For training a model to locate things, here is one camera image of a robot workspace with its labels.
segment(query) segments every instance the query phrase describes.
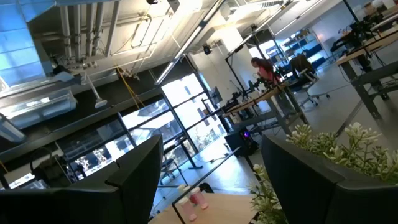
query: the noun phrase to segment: gray floor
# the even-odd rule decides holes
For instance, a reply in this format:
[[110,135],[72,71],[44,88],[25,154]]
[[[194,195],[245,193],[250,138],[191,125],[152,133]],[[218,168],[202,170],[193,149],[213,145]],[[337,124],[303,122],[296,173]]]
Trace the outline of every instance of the gray floor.
[[[395,49],[398,48],[398,43],[390,45],[377,52],[380,58],[385,63],[391,63],[398,60],[398,54]],[[373,68],[380,67],[379,62],[374,58],[371,60]],[[353,67],[357,73],[360,74],[360,69],[353,63]],[[330,99],[321,97],[318,102],[319,106],[314,107],[311,102],[308,102],[303,109],[313,131],[317,132],[336,132],[344,123],[349,114],[358,104],[360,98],[355,92],[354,88],[346,81],[347,77],[341,72],[339,67],[332,64],[322,71],[318,72],[320,81],[316,83],[310,90],[311,94],[319,94],[330,91]],[[374,100],[379,109],[382,119],[379,121],[373,120],[370,113],[365,106],[362,106],[358,113],[355,114],[351,124],[354,122],[361,123],[366,128],[382,133],[379,138],[379,144],[389,149],[398,149],[398,91],[389,93],[391,99],[389,101],[382,101],[380,97]],[[296,98],[300,101],[304,98],[303,95],[297,94]],[[265,134],[273,134],[278,138],[285,139],[285,133],[279,128],[275,130],[268,130]],[[339,142],[346,142],[347,137],[343,133],[339,138]],[[200,170],[189,170],[189,162],[182,166],[183,174],[189,184],[193,184],[199,180],[204,174],[211,170],[220,160],[211,164],[209,161],[214,158],[222,157],[227,149],[223,145],[224,139],[221,138],[213,143],[199,155],[194,158],[197,165],[204,165]],[[257,151],[251,156],[253,164],[262,163],[261,154]],[[205,182],[208,182],[217,192],[227,194],[248,194],[247,186],[251,181],[255,181],[248,164],[243,158],[231,157],[223,165],[221,165],[214,173],[212,173]],[[165,179],[164,182],[169,184],[182,184],[182,178],[177,175],[174,180]],[[155,200],[154,209],[162,211],[166,206],[170,205],[171,201],[178,197],[176,189],[158,189]]]

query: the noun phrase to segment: table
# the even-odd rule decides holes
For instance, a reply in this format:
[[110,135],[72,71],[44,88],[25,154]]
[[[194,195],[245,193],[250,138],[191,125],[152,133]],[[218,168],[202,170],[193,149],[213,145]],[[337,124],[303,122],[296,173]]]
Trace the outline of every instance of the table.
[[[350,55],[344,55],[336,61],[336,64],[341,66],[347,74],[347,77],[349,78],[352,86],[355,88],[359,97],[361,97],[363,103],[365,104],[366,108],[374,119],[380,119],[381,115],[378,112],[376,105],[373,103],[373,99],[377,95],[381,95],[383,100],[388,100],[389,98],[386,93],[398,89],[397,86],[383,88],[380,82],[380,79],[397,73],[396,71],[398,69],[398,63],[394,62],[385,67],[378,68],[377,70],[372,70],[372,68],[368,64],[367,58],[364,56],[364,54],[366,53],[365,49],[368,52],[376,50],[380,47],[385,47],[395,42],[396,40],[398,40],[398,31],[396,31],[395,28],[391,28],[383,33],[380,33],[380,36],[377,37],[376,40],[367,40],[364,43],[364,47],[362,49]],[[358,62],[361,64],[364,71],[366,72],[364,75],[357,76],[351,64],[349,63],[349,61],[353,59],[358,59]],[[371,95],[368,93],[368,91],[364,87],[364,85],[367,83],[370,83],[373,86],[376,93]]]
[[[202,210],[200,206],[195,207],[198,218],[192,222],[194,224],[247,224],[257,213],[251,208],[251,196],[225,194],[204,194],[204,196],[209,203],[209,207],[206,210]],[[183,214],[181,206],[176,205],[176,207]],[[184,215],[182,217],[186,223],[190,223]],[[176,224],[180,222],[172,206],[169,206],[149,224]]]
[[[249,100],[247,102],[243,102],[239,105],[236,105],[234,107],[232,107],[231,109],[229,109],[227,111],[227,113],[225,113],[223,115],[223,118],[229,118],[229,116],[234,116],[235,113],[244,110],[246,108],[249,108],[253,105],[257,105],[259,102],[261,101],[266,101],[269,105],[269,107],[271,108],[271,112],[268,112],[266,114],[262,114],[259,115],[257,117],[254,117],[252,119],[243,121],[241,123],[238,123],[237,126],[239,126],[239,128],[242,128],[241,126],[249,126],[252,124],[257,124],[261,121],[267,120],[267,119],[272,119],[272,118],[276,118],[277,119],[277,126],[280,126],[285,134],[292,134],[289,126],[297,119],[297,118],[301,118],[301,120],[305,123],[308,124],[307,118],[304,115],[304,112],[302,111],[299,103],[297,102],[297,100],[294,98],[293,93],[291,92],[290,88],[289,88],[289,83],[285,82],[282,83],[278,86],[278,88],[274,88],[273,90],[267,92],[267,93],[263,93],[261,96],[253,99],[253,100]],[[274,102],[271,100],[271,97],[278,95],[280,93],[284,92],[287,97],[289,98],[290,102],[293,104],[293,107],[296,111],[296,115],[292,116],[291,118],[287,118],[286,116],[282,117],[282,115],[279,113],[279,110],[277,109],[276,105],[274,104]],[[268,127],[268,128],[264,128],[261,131],[265,131],[267,129],[271,129],[271,128],[275,128],[274,125]]]

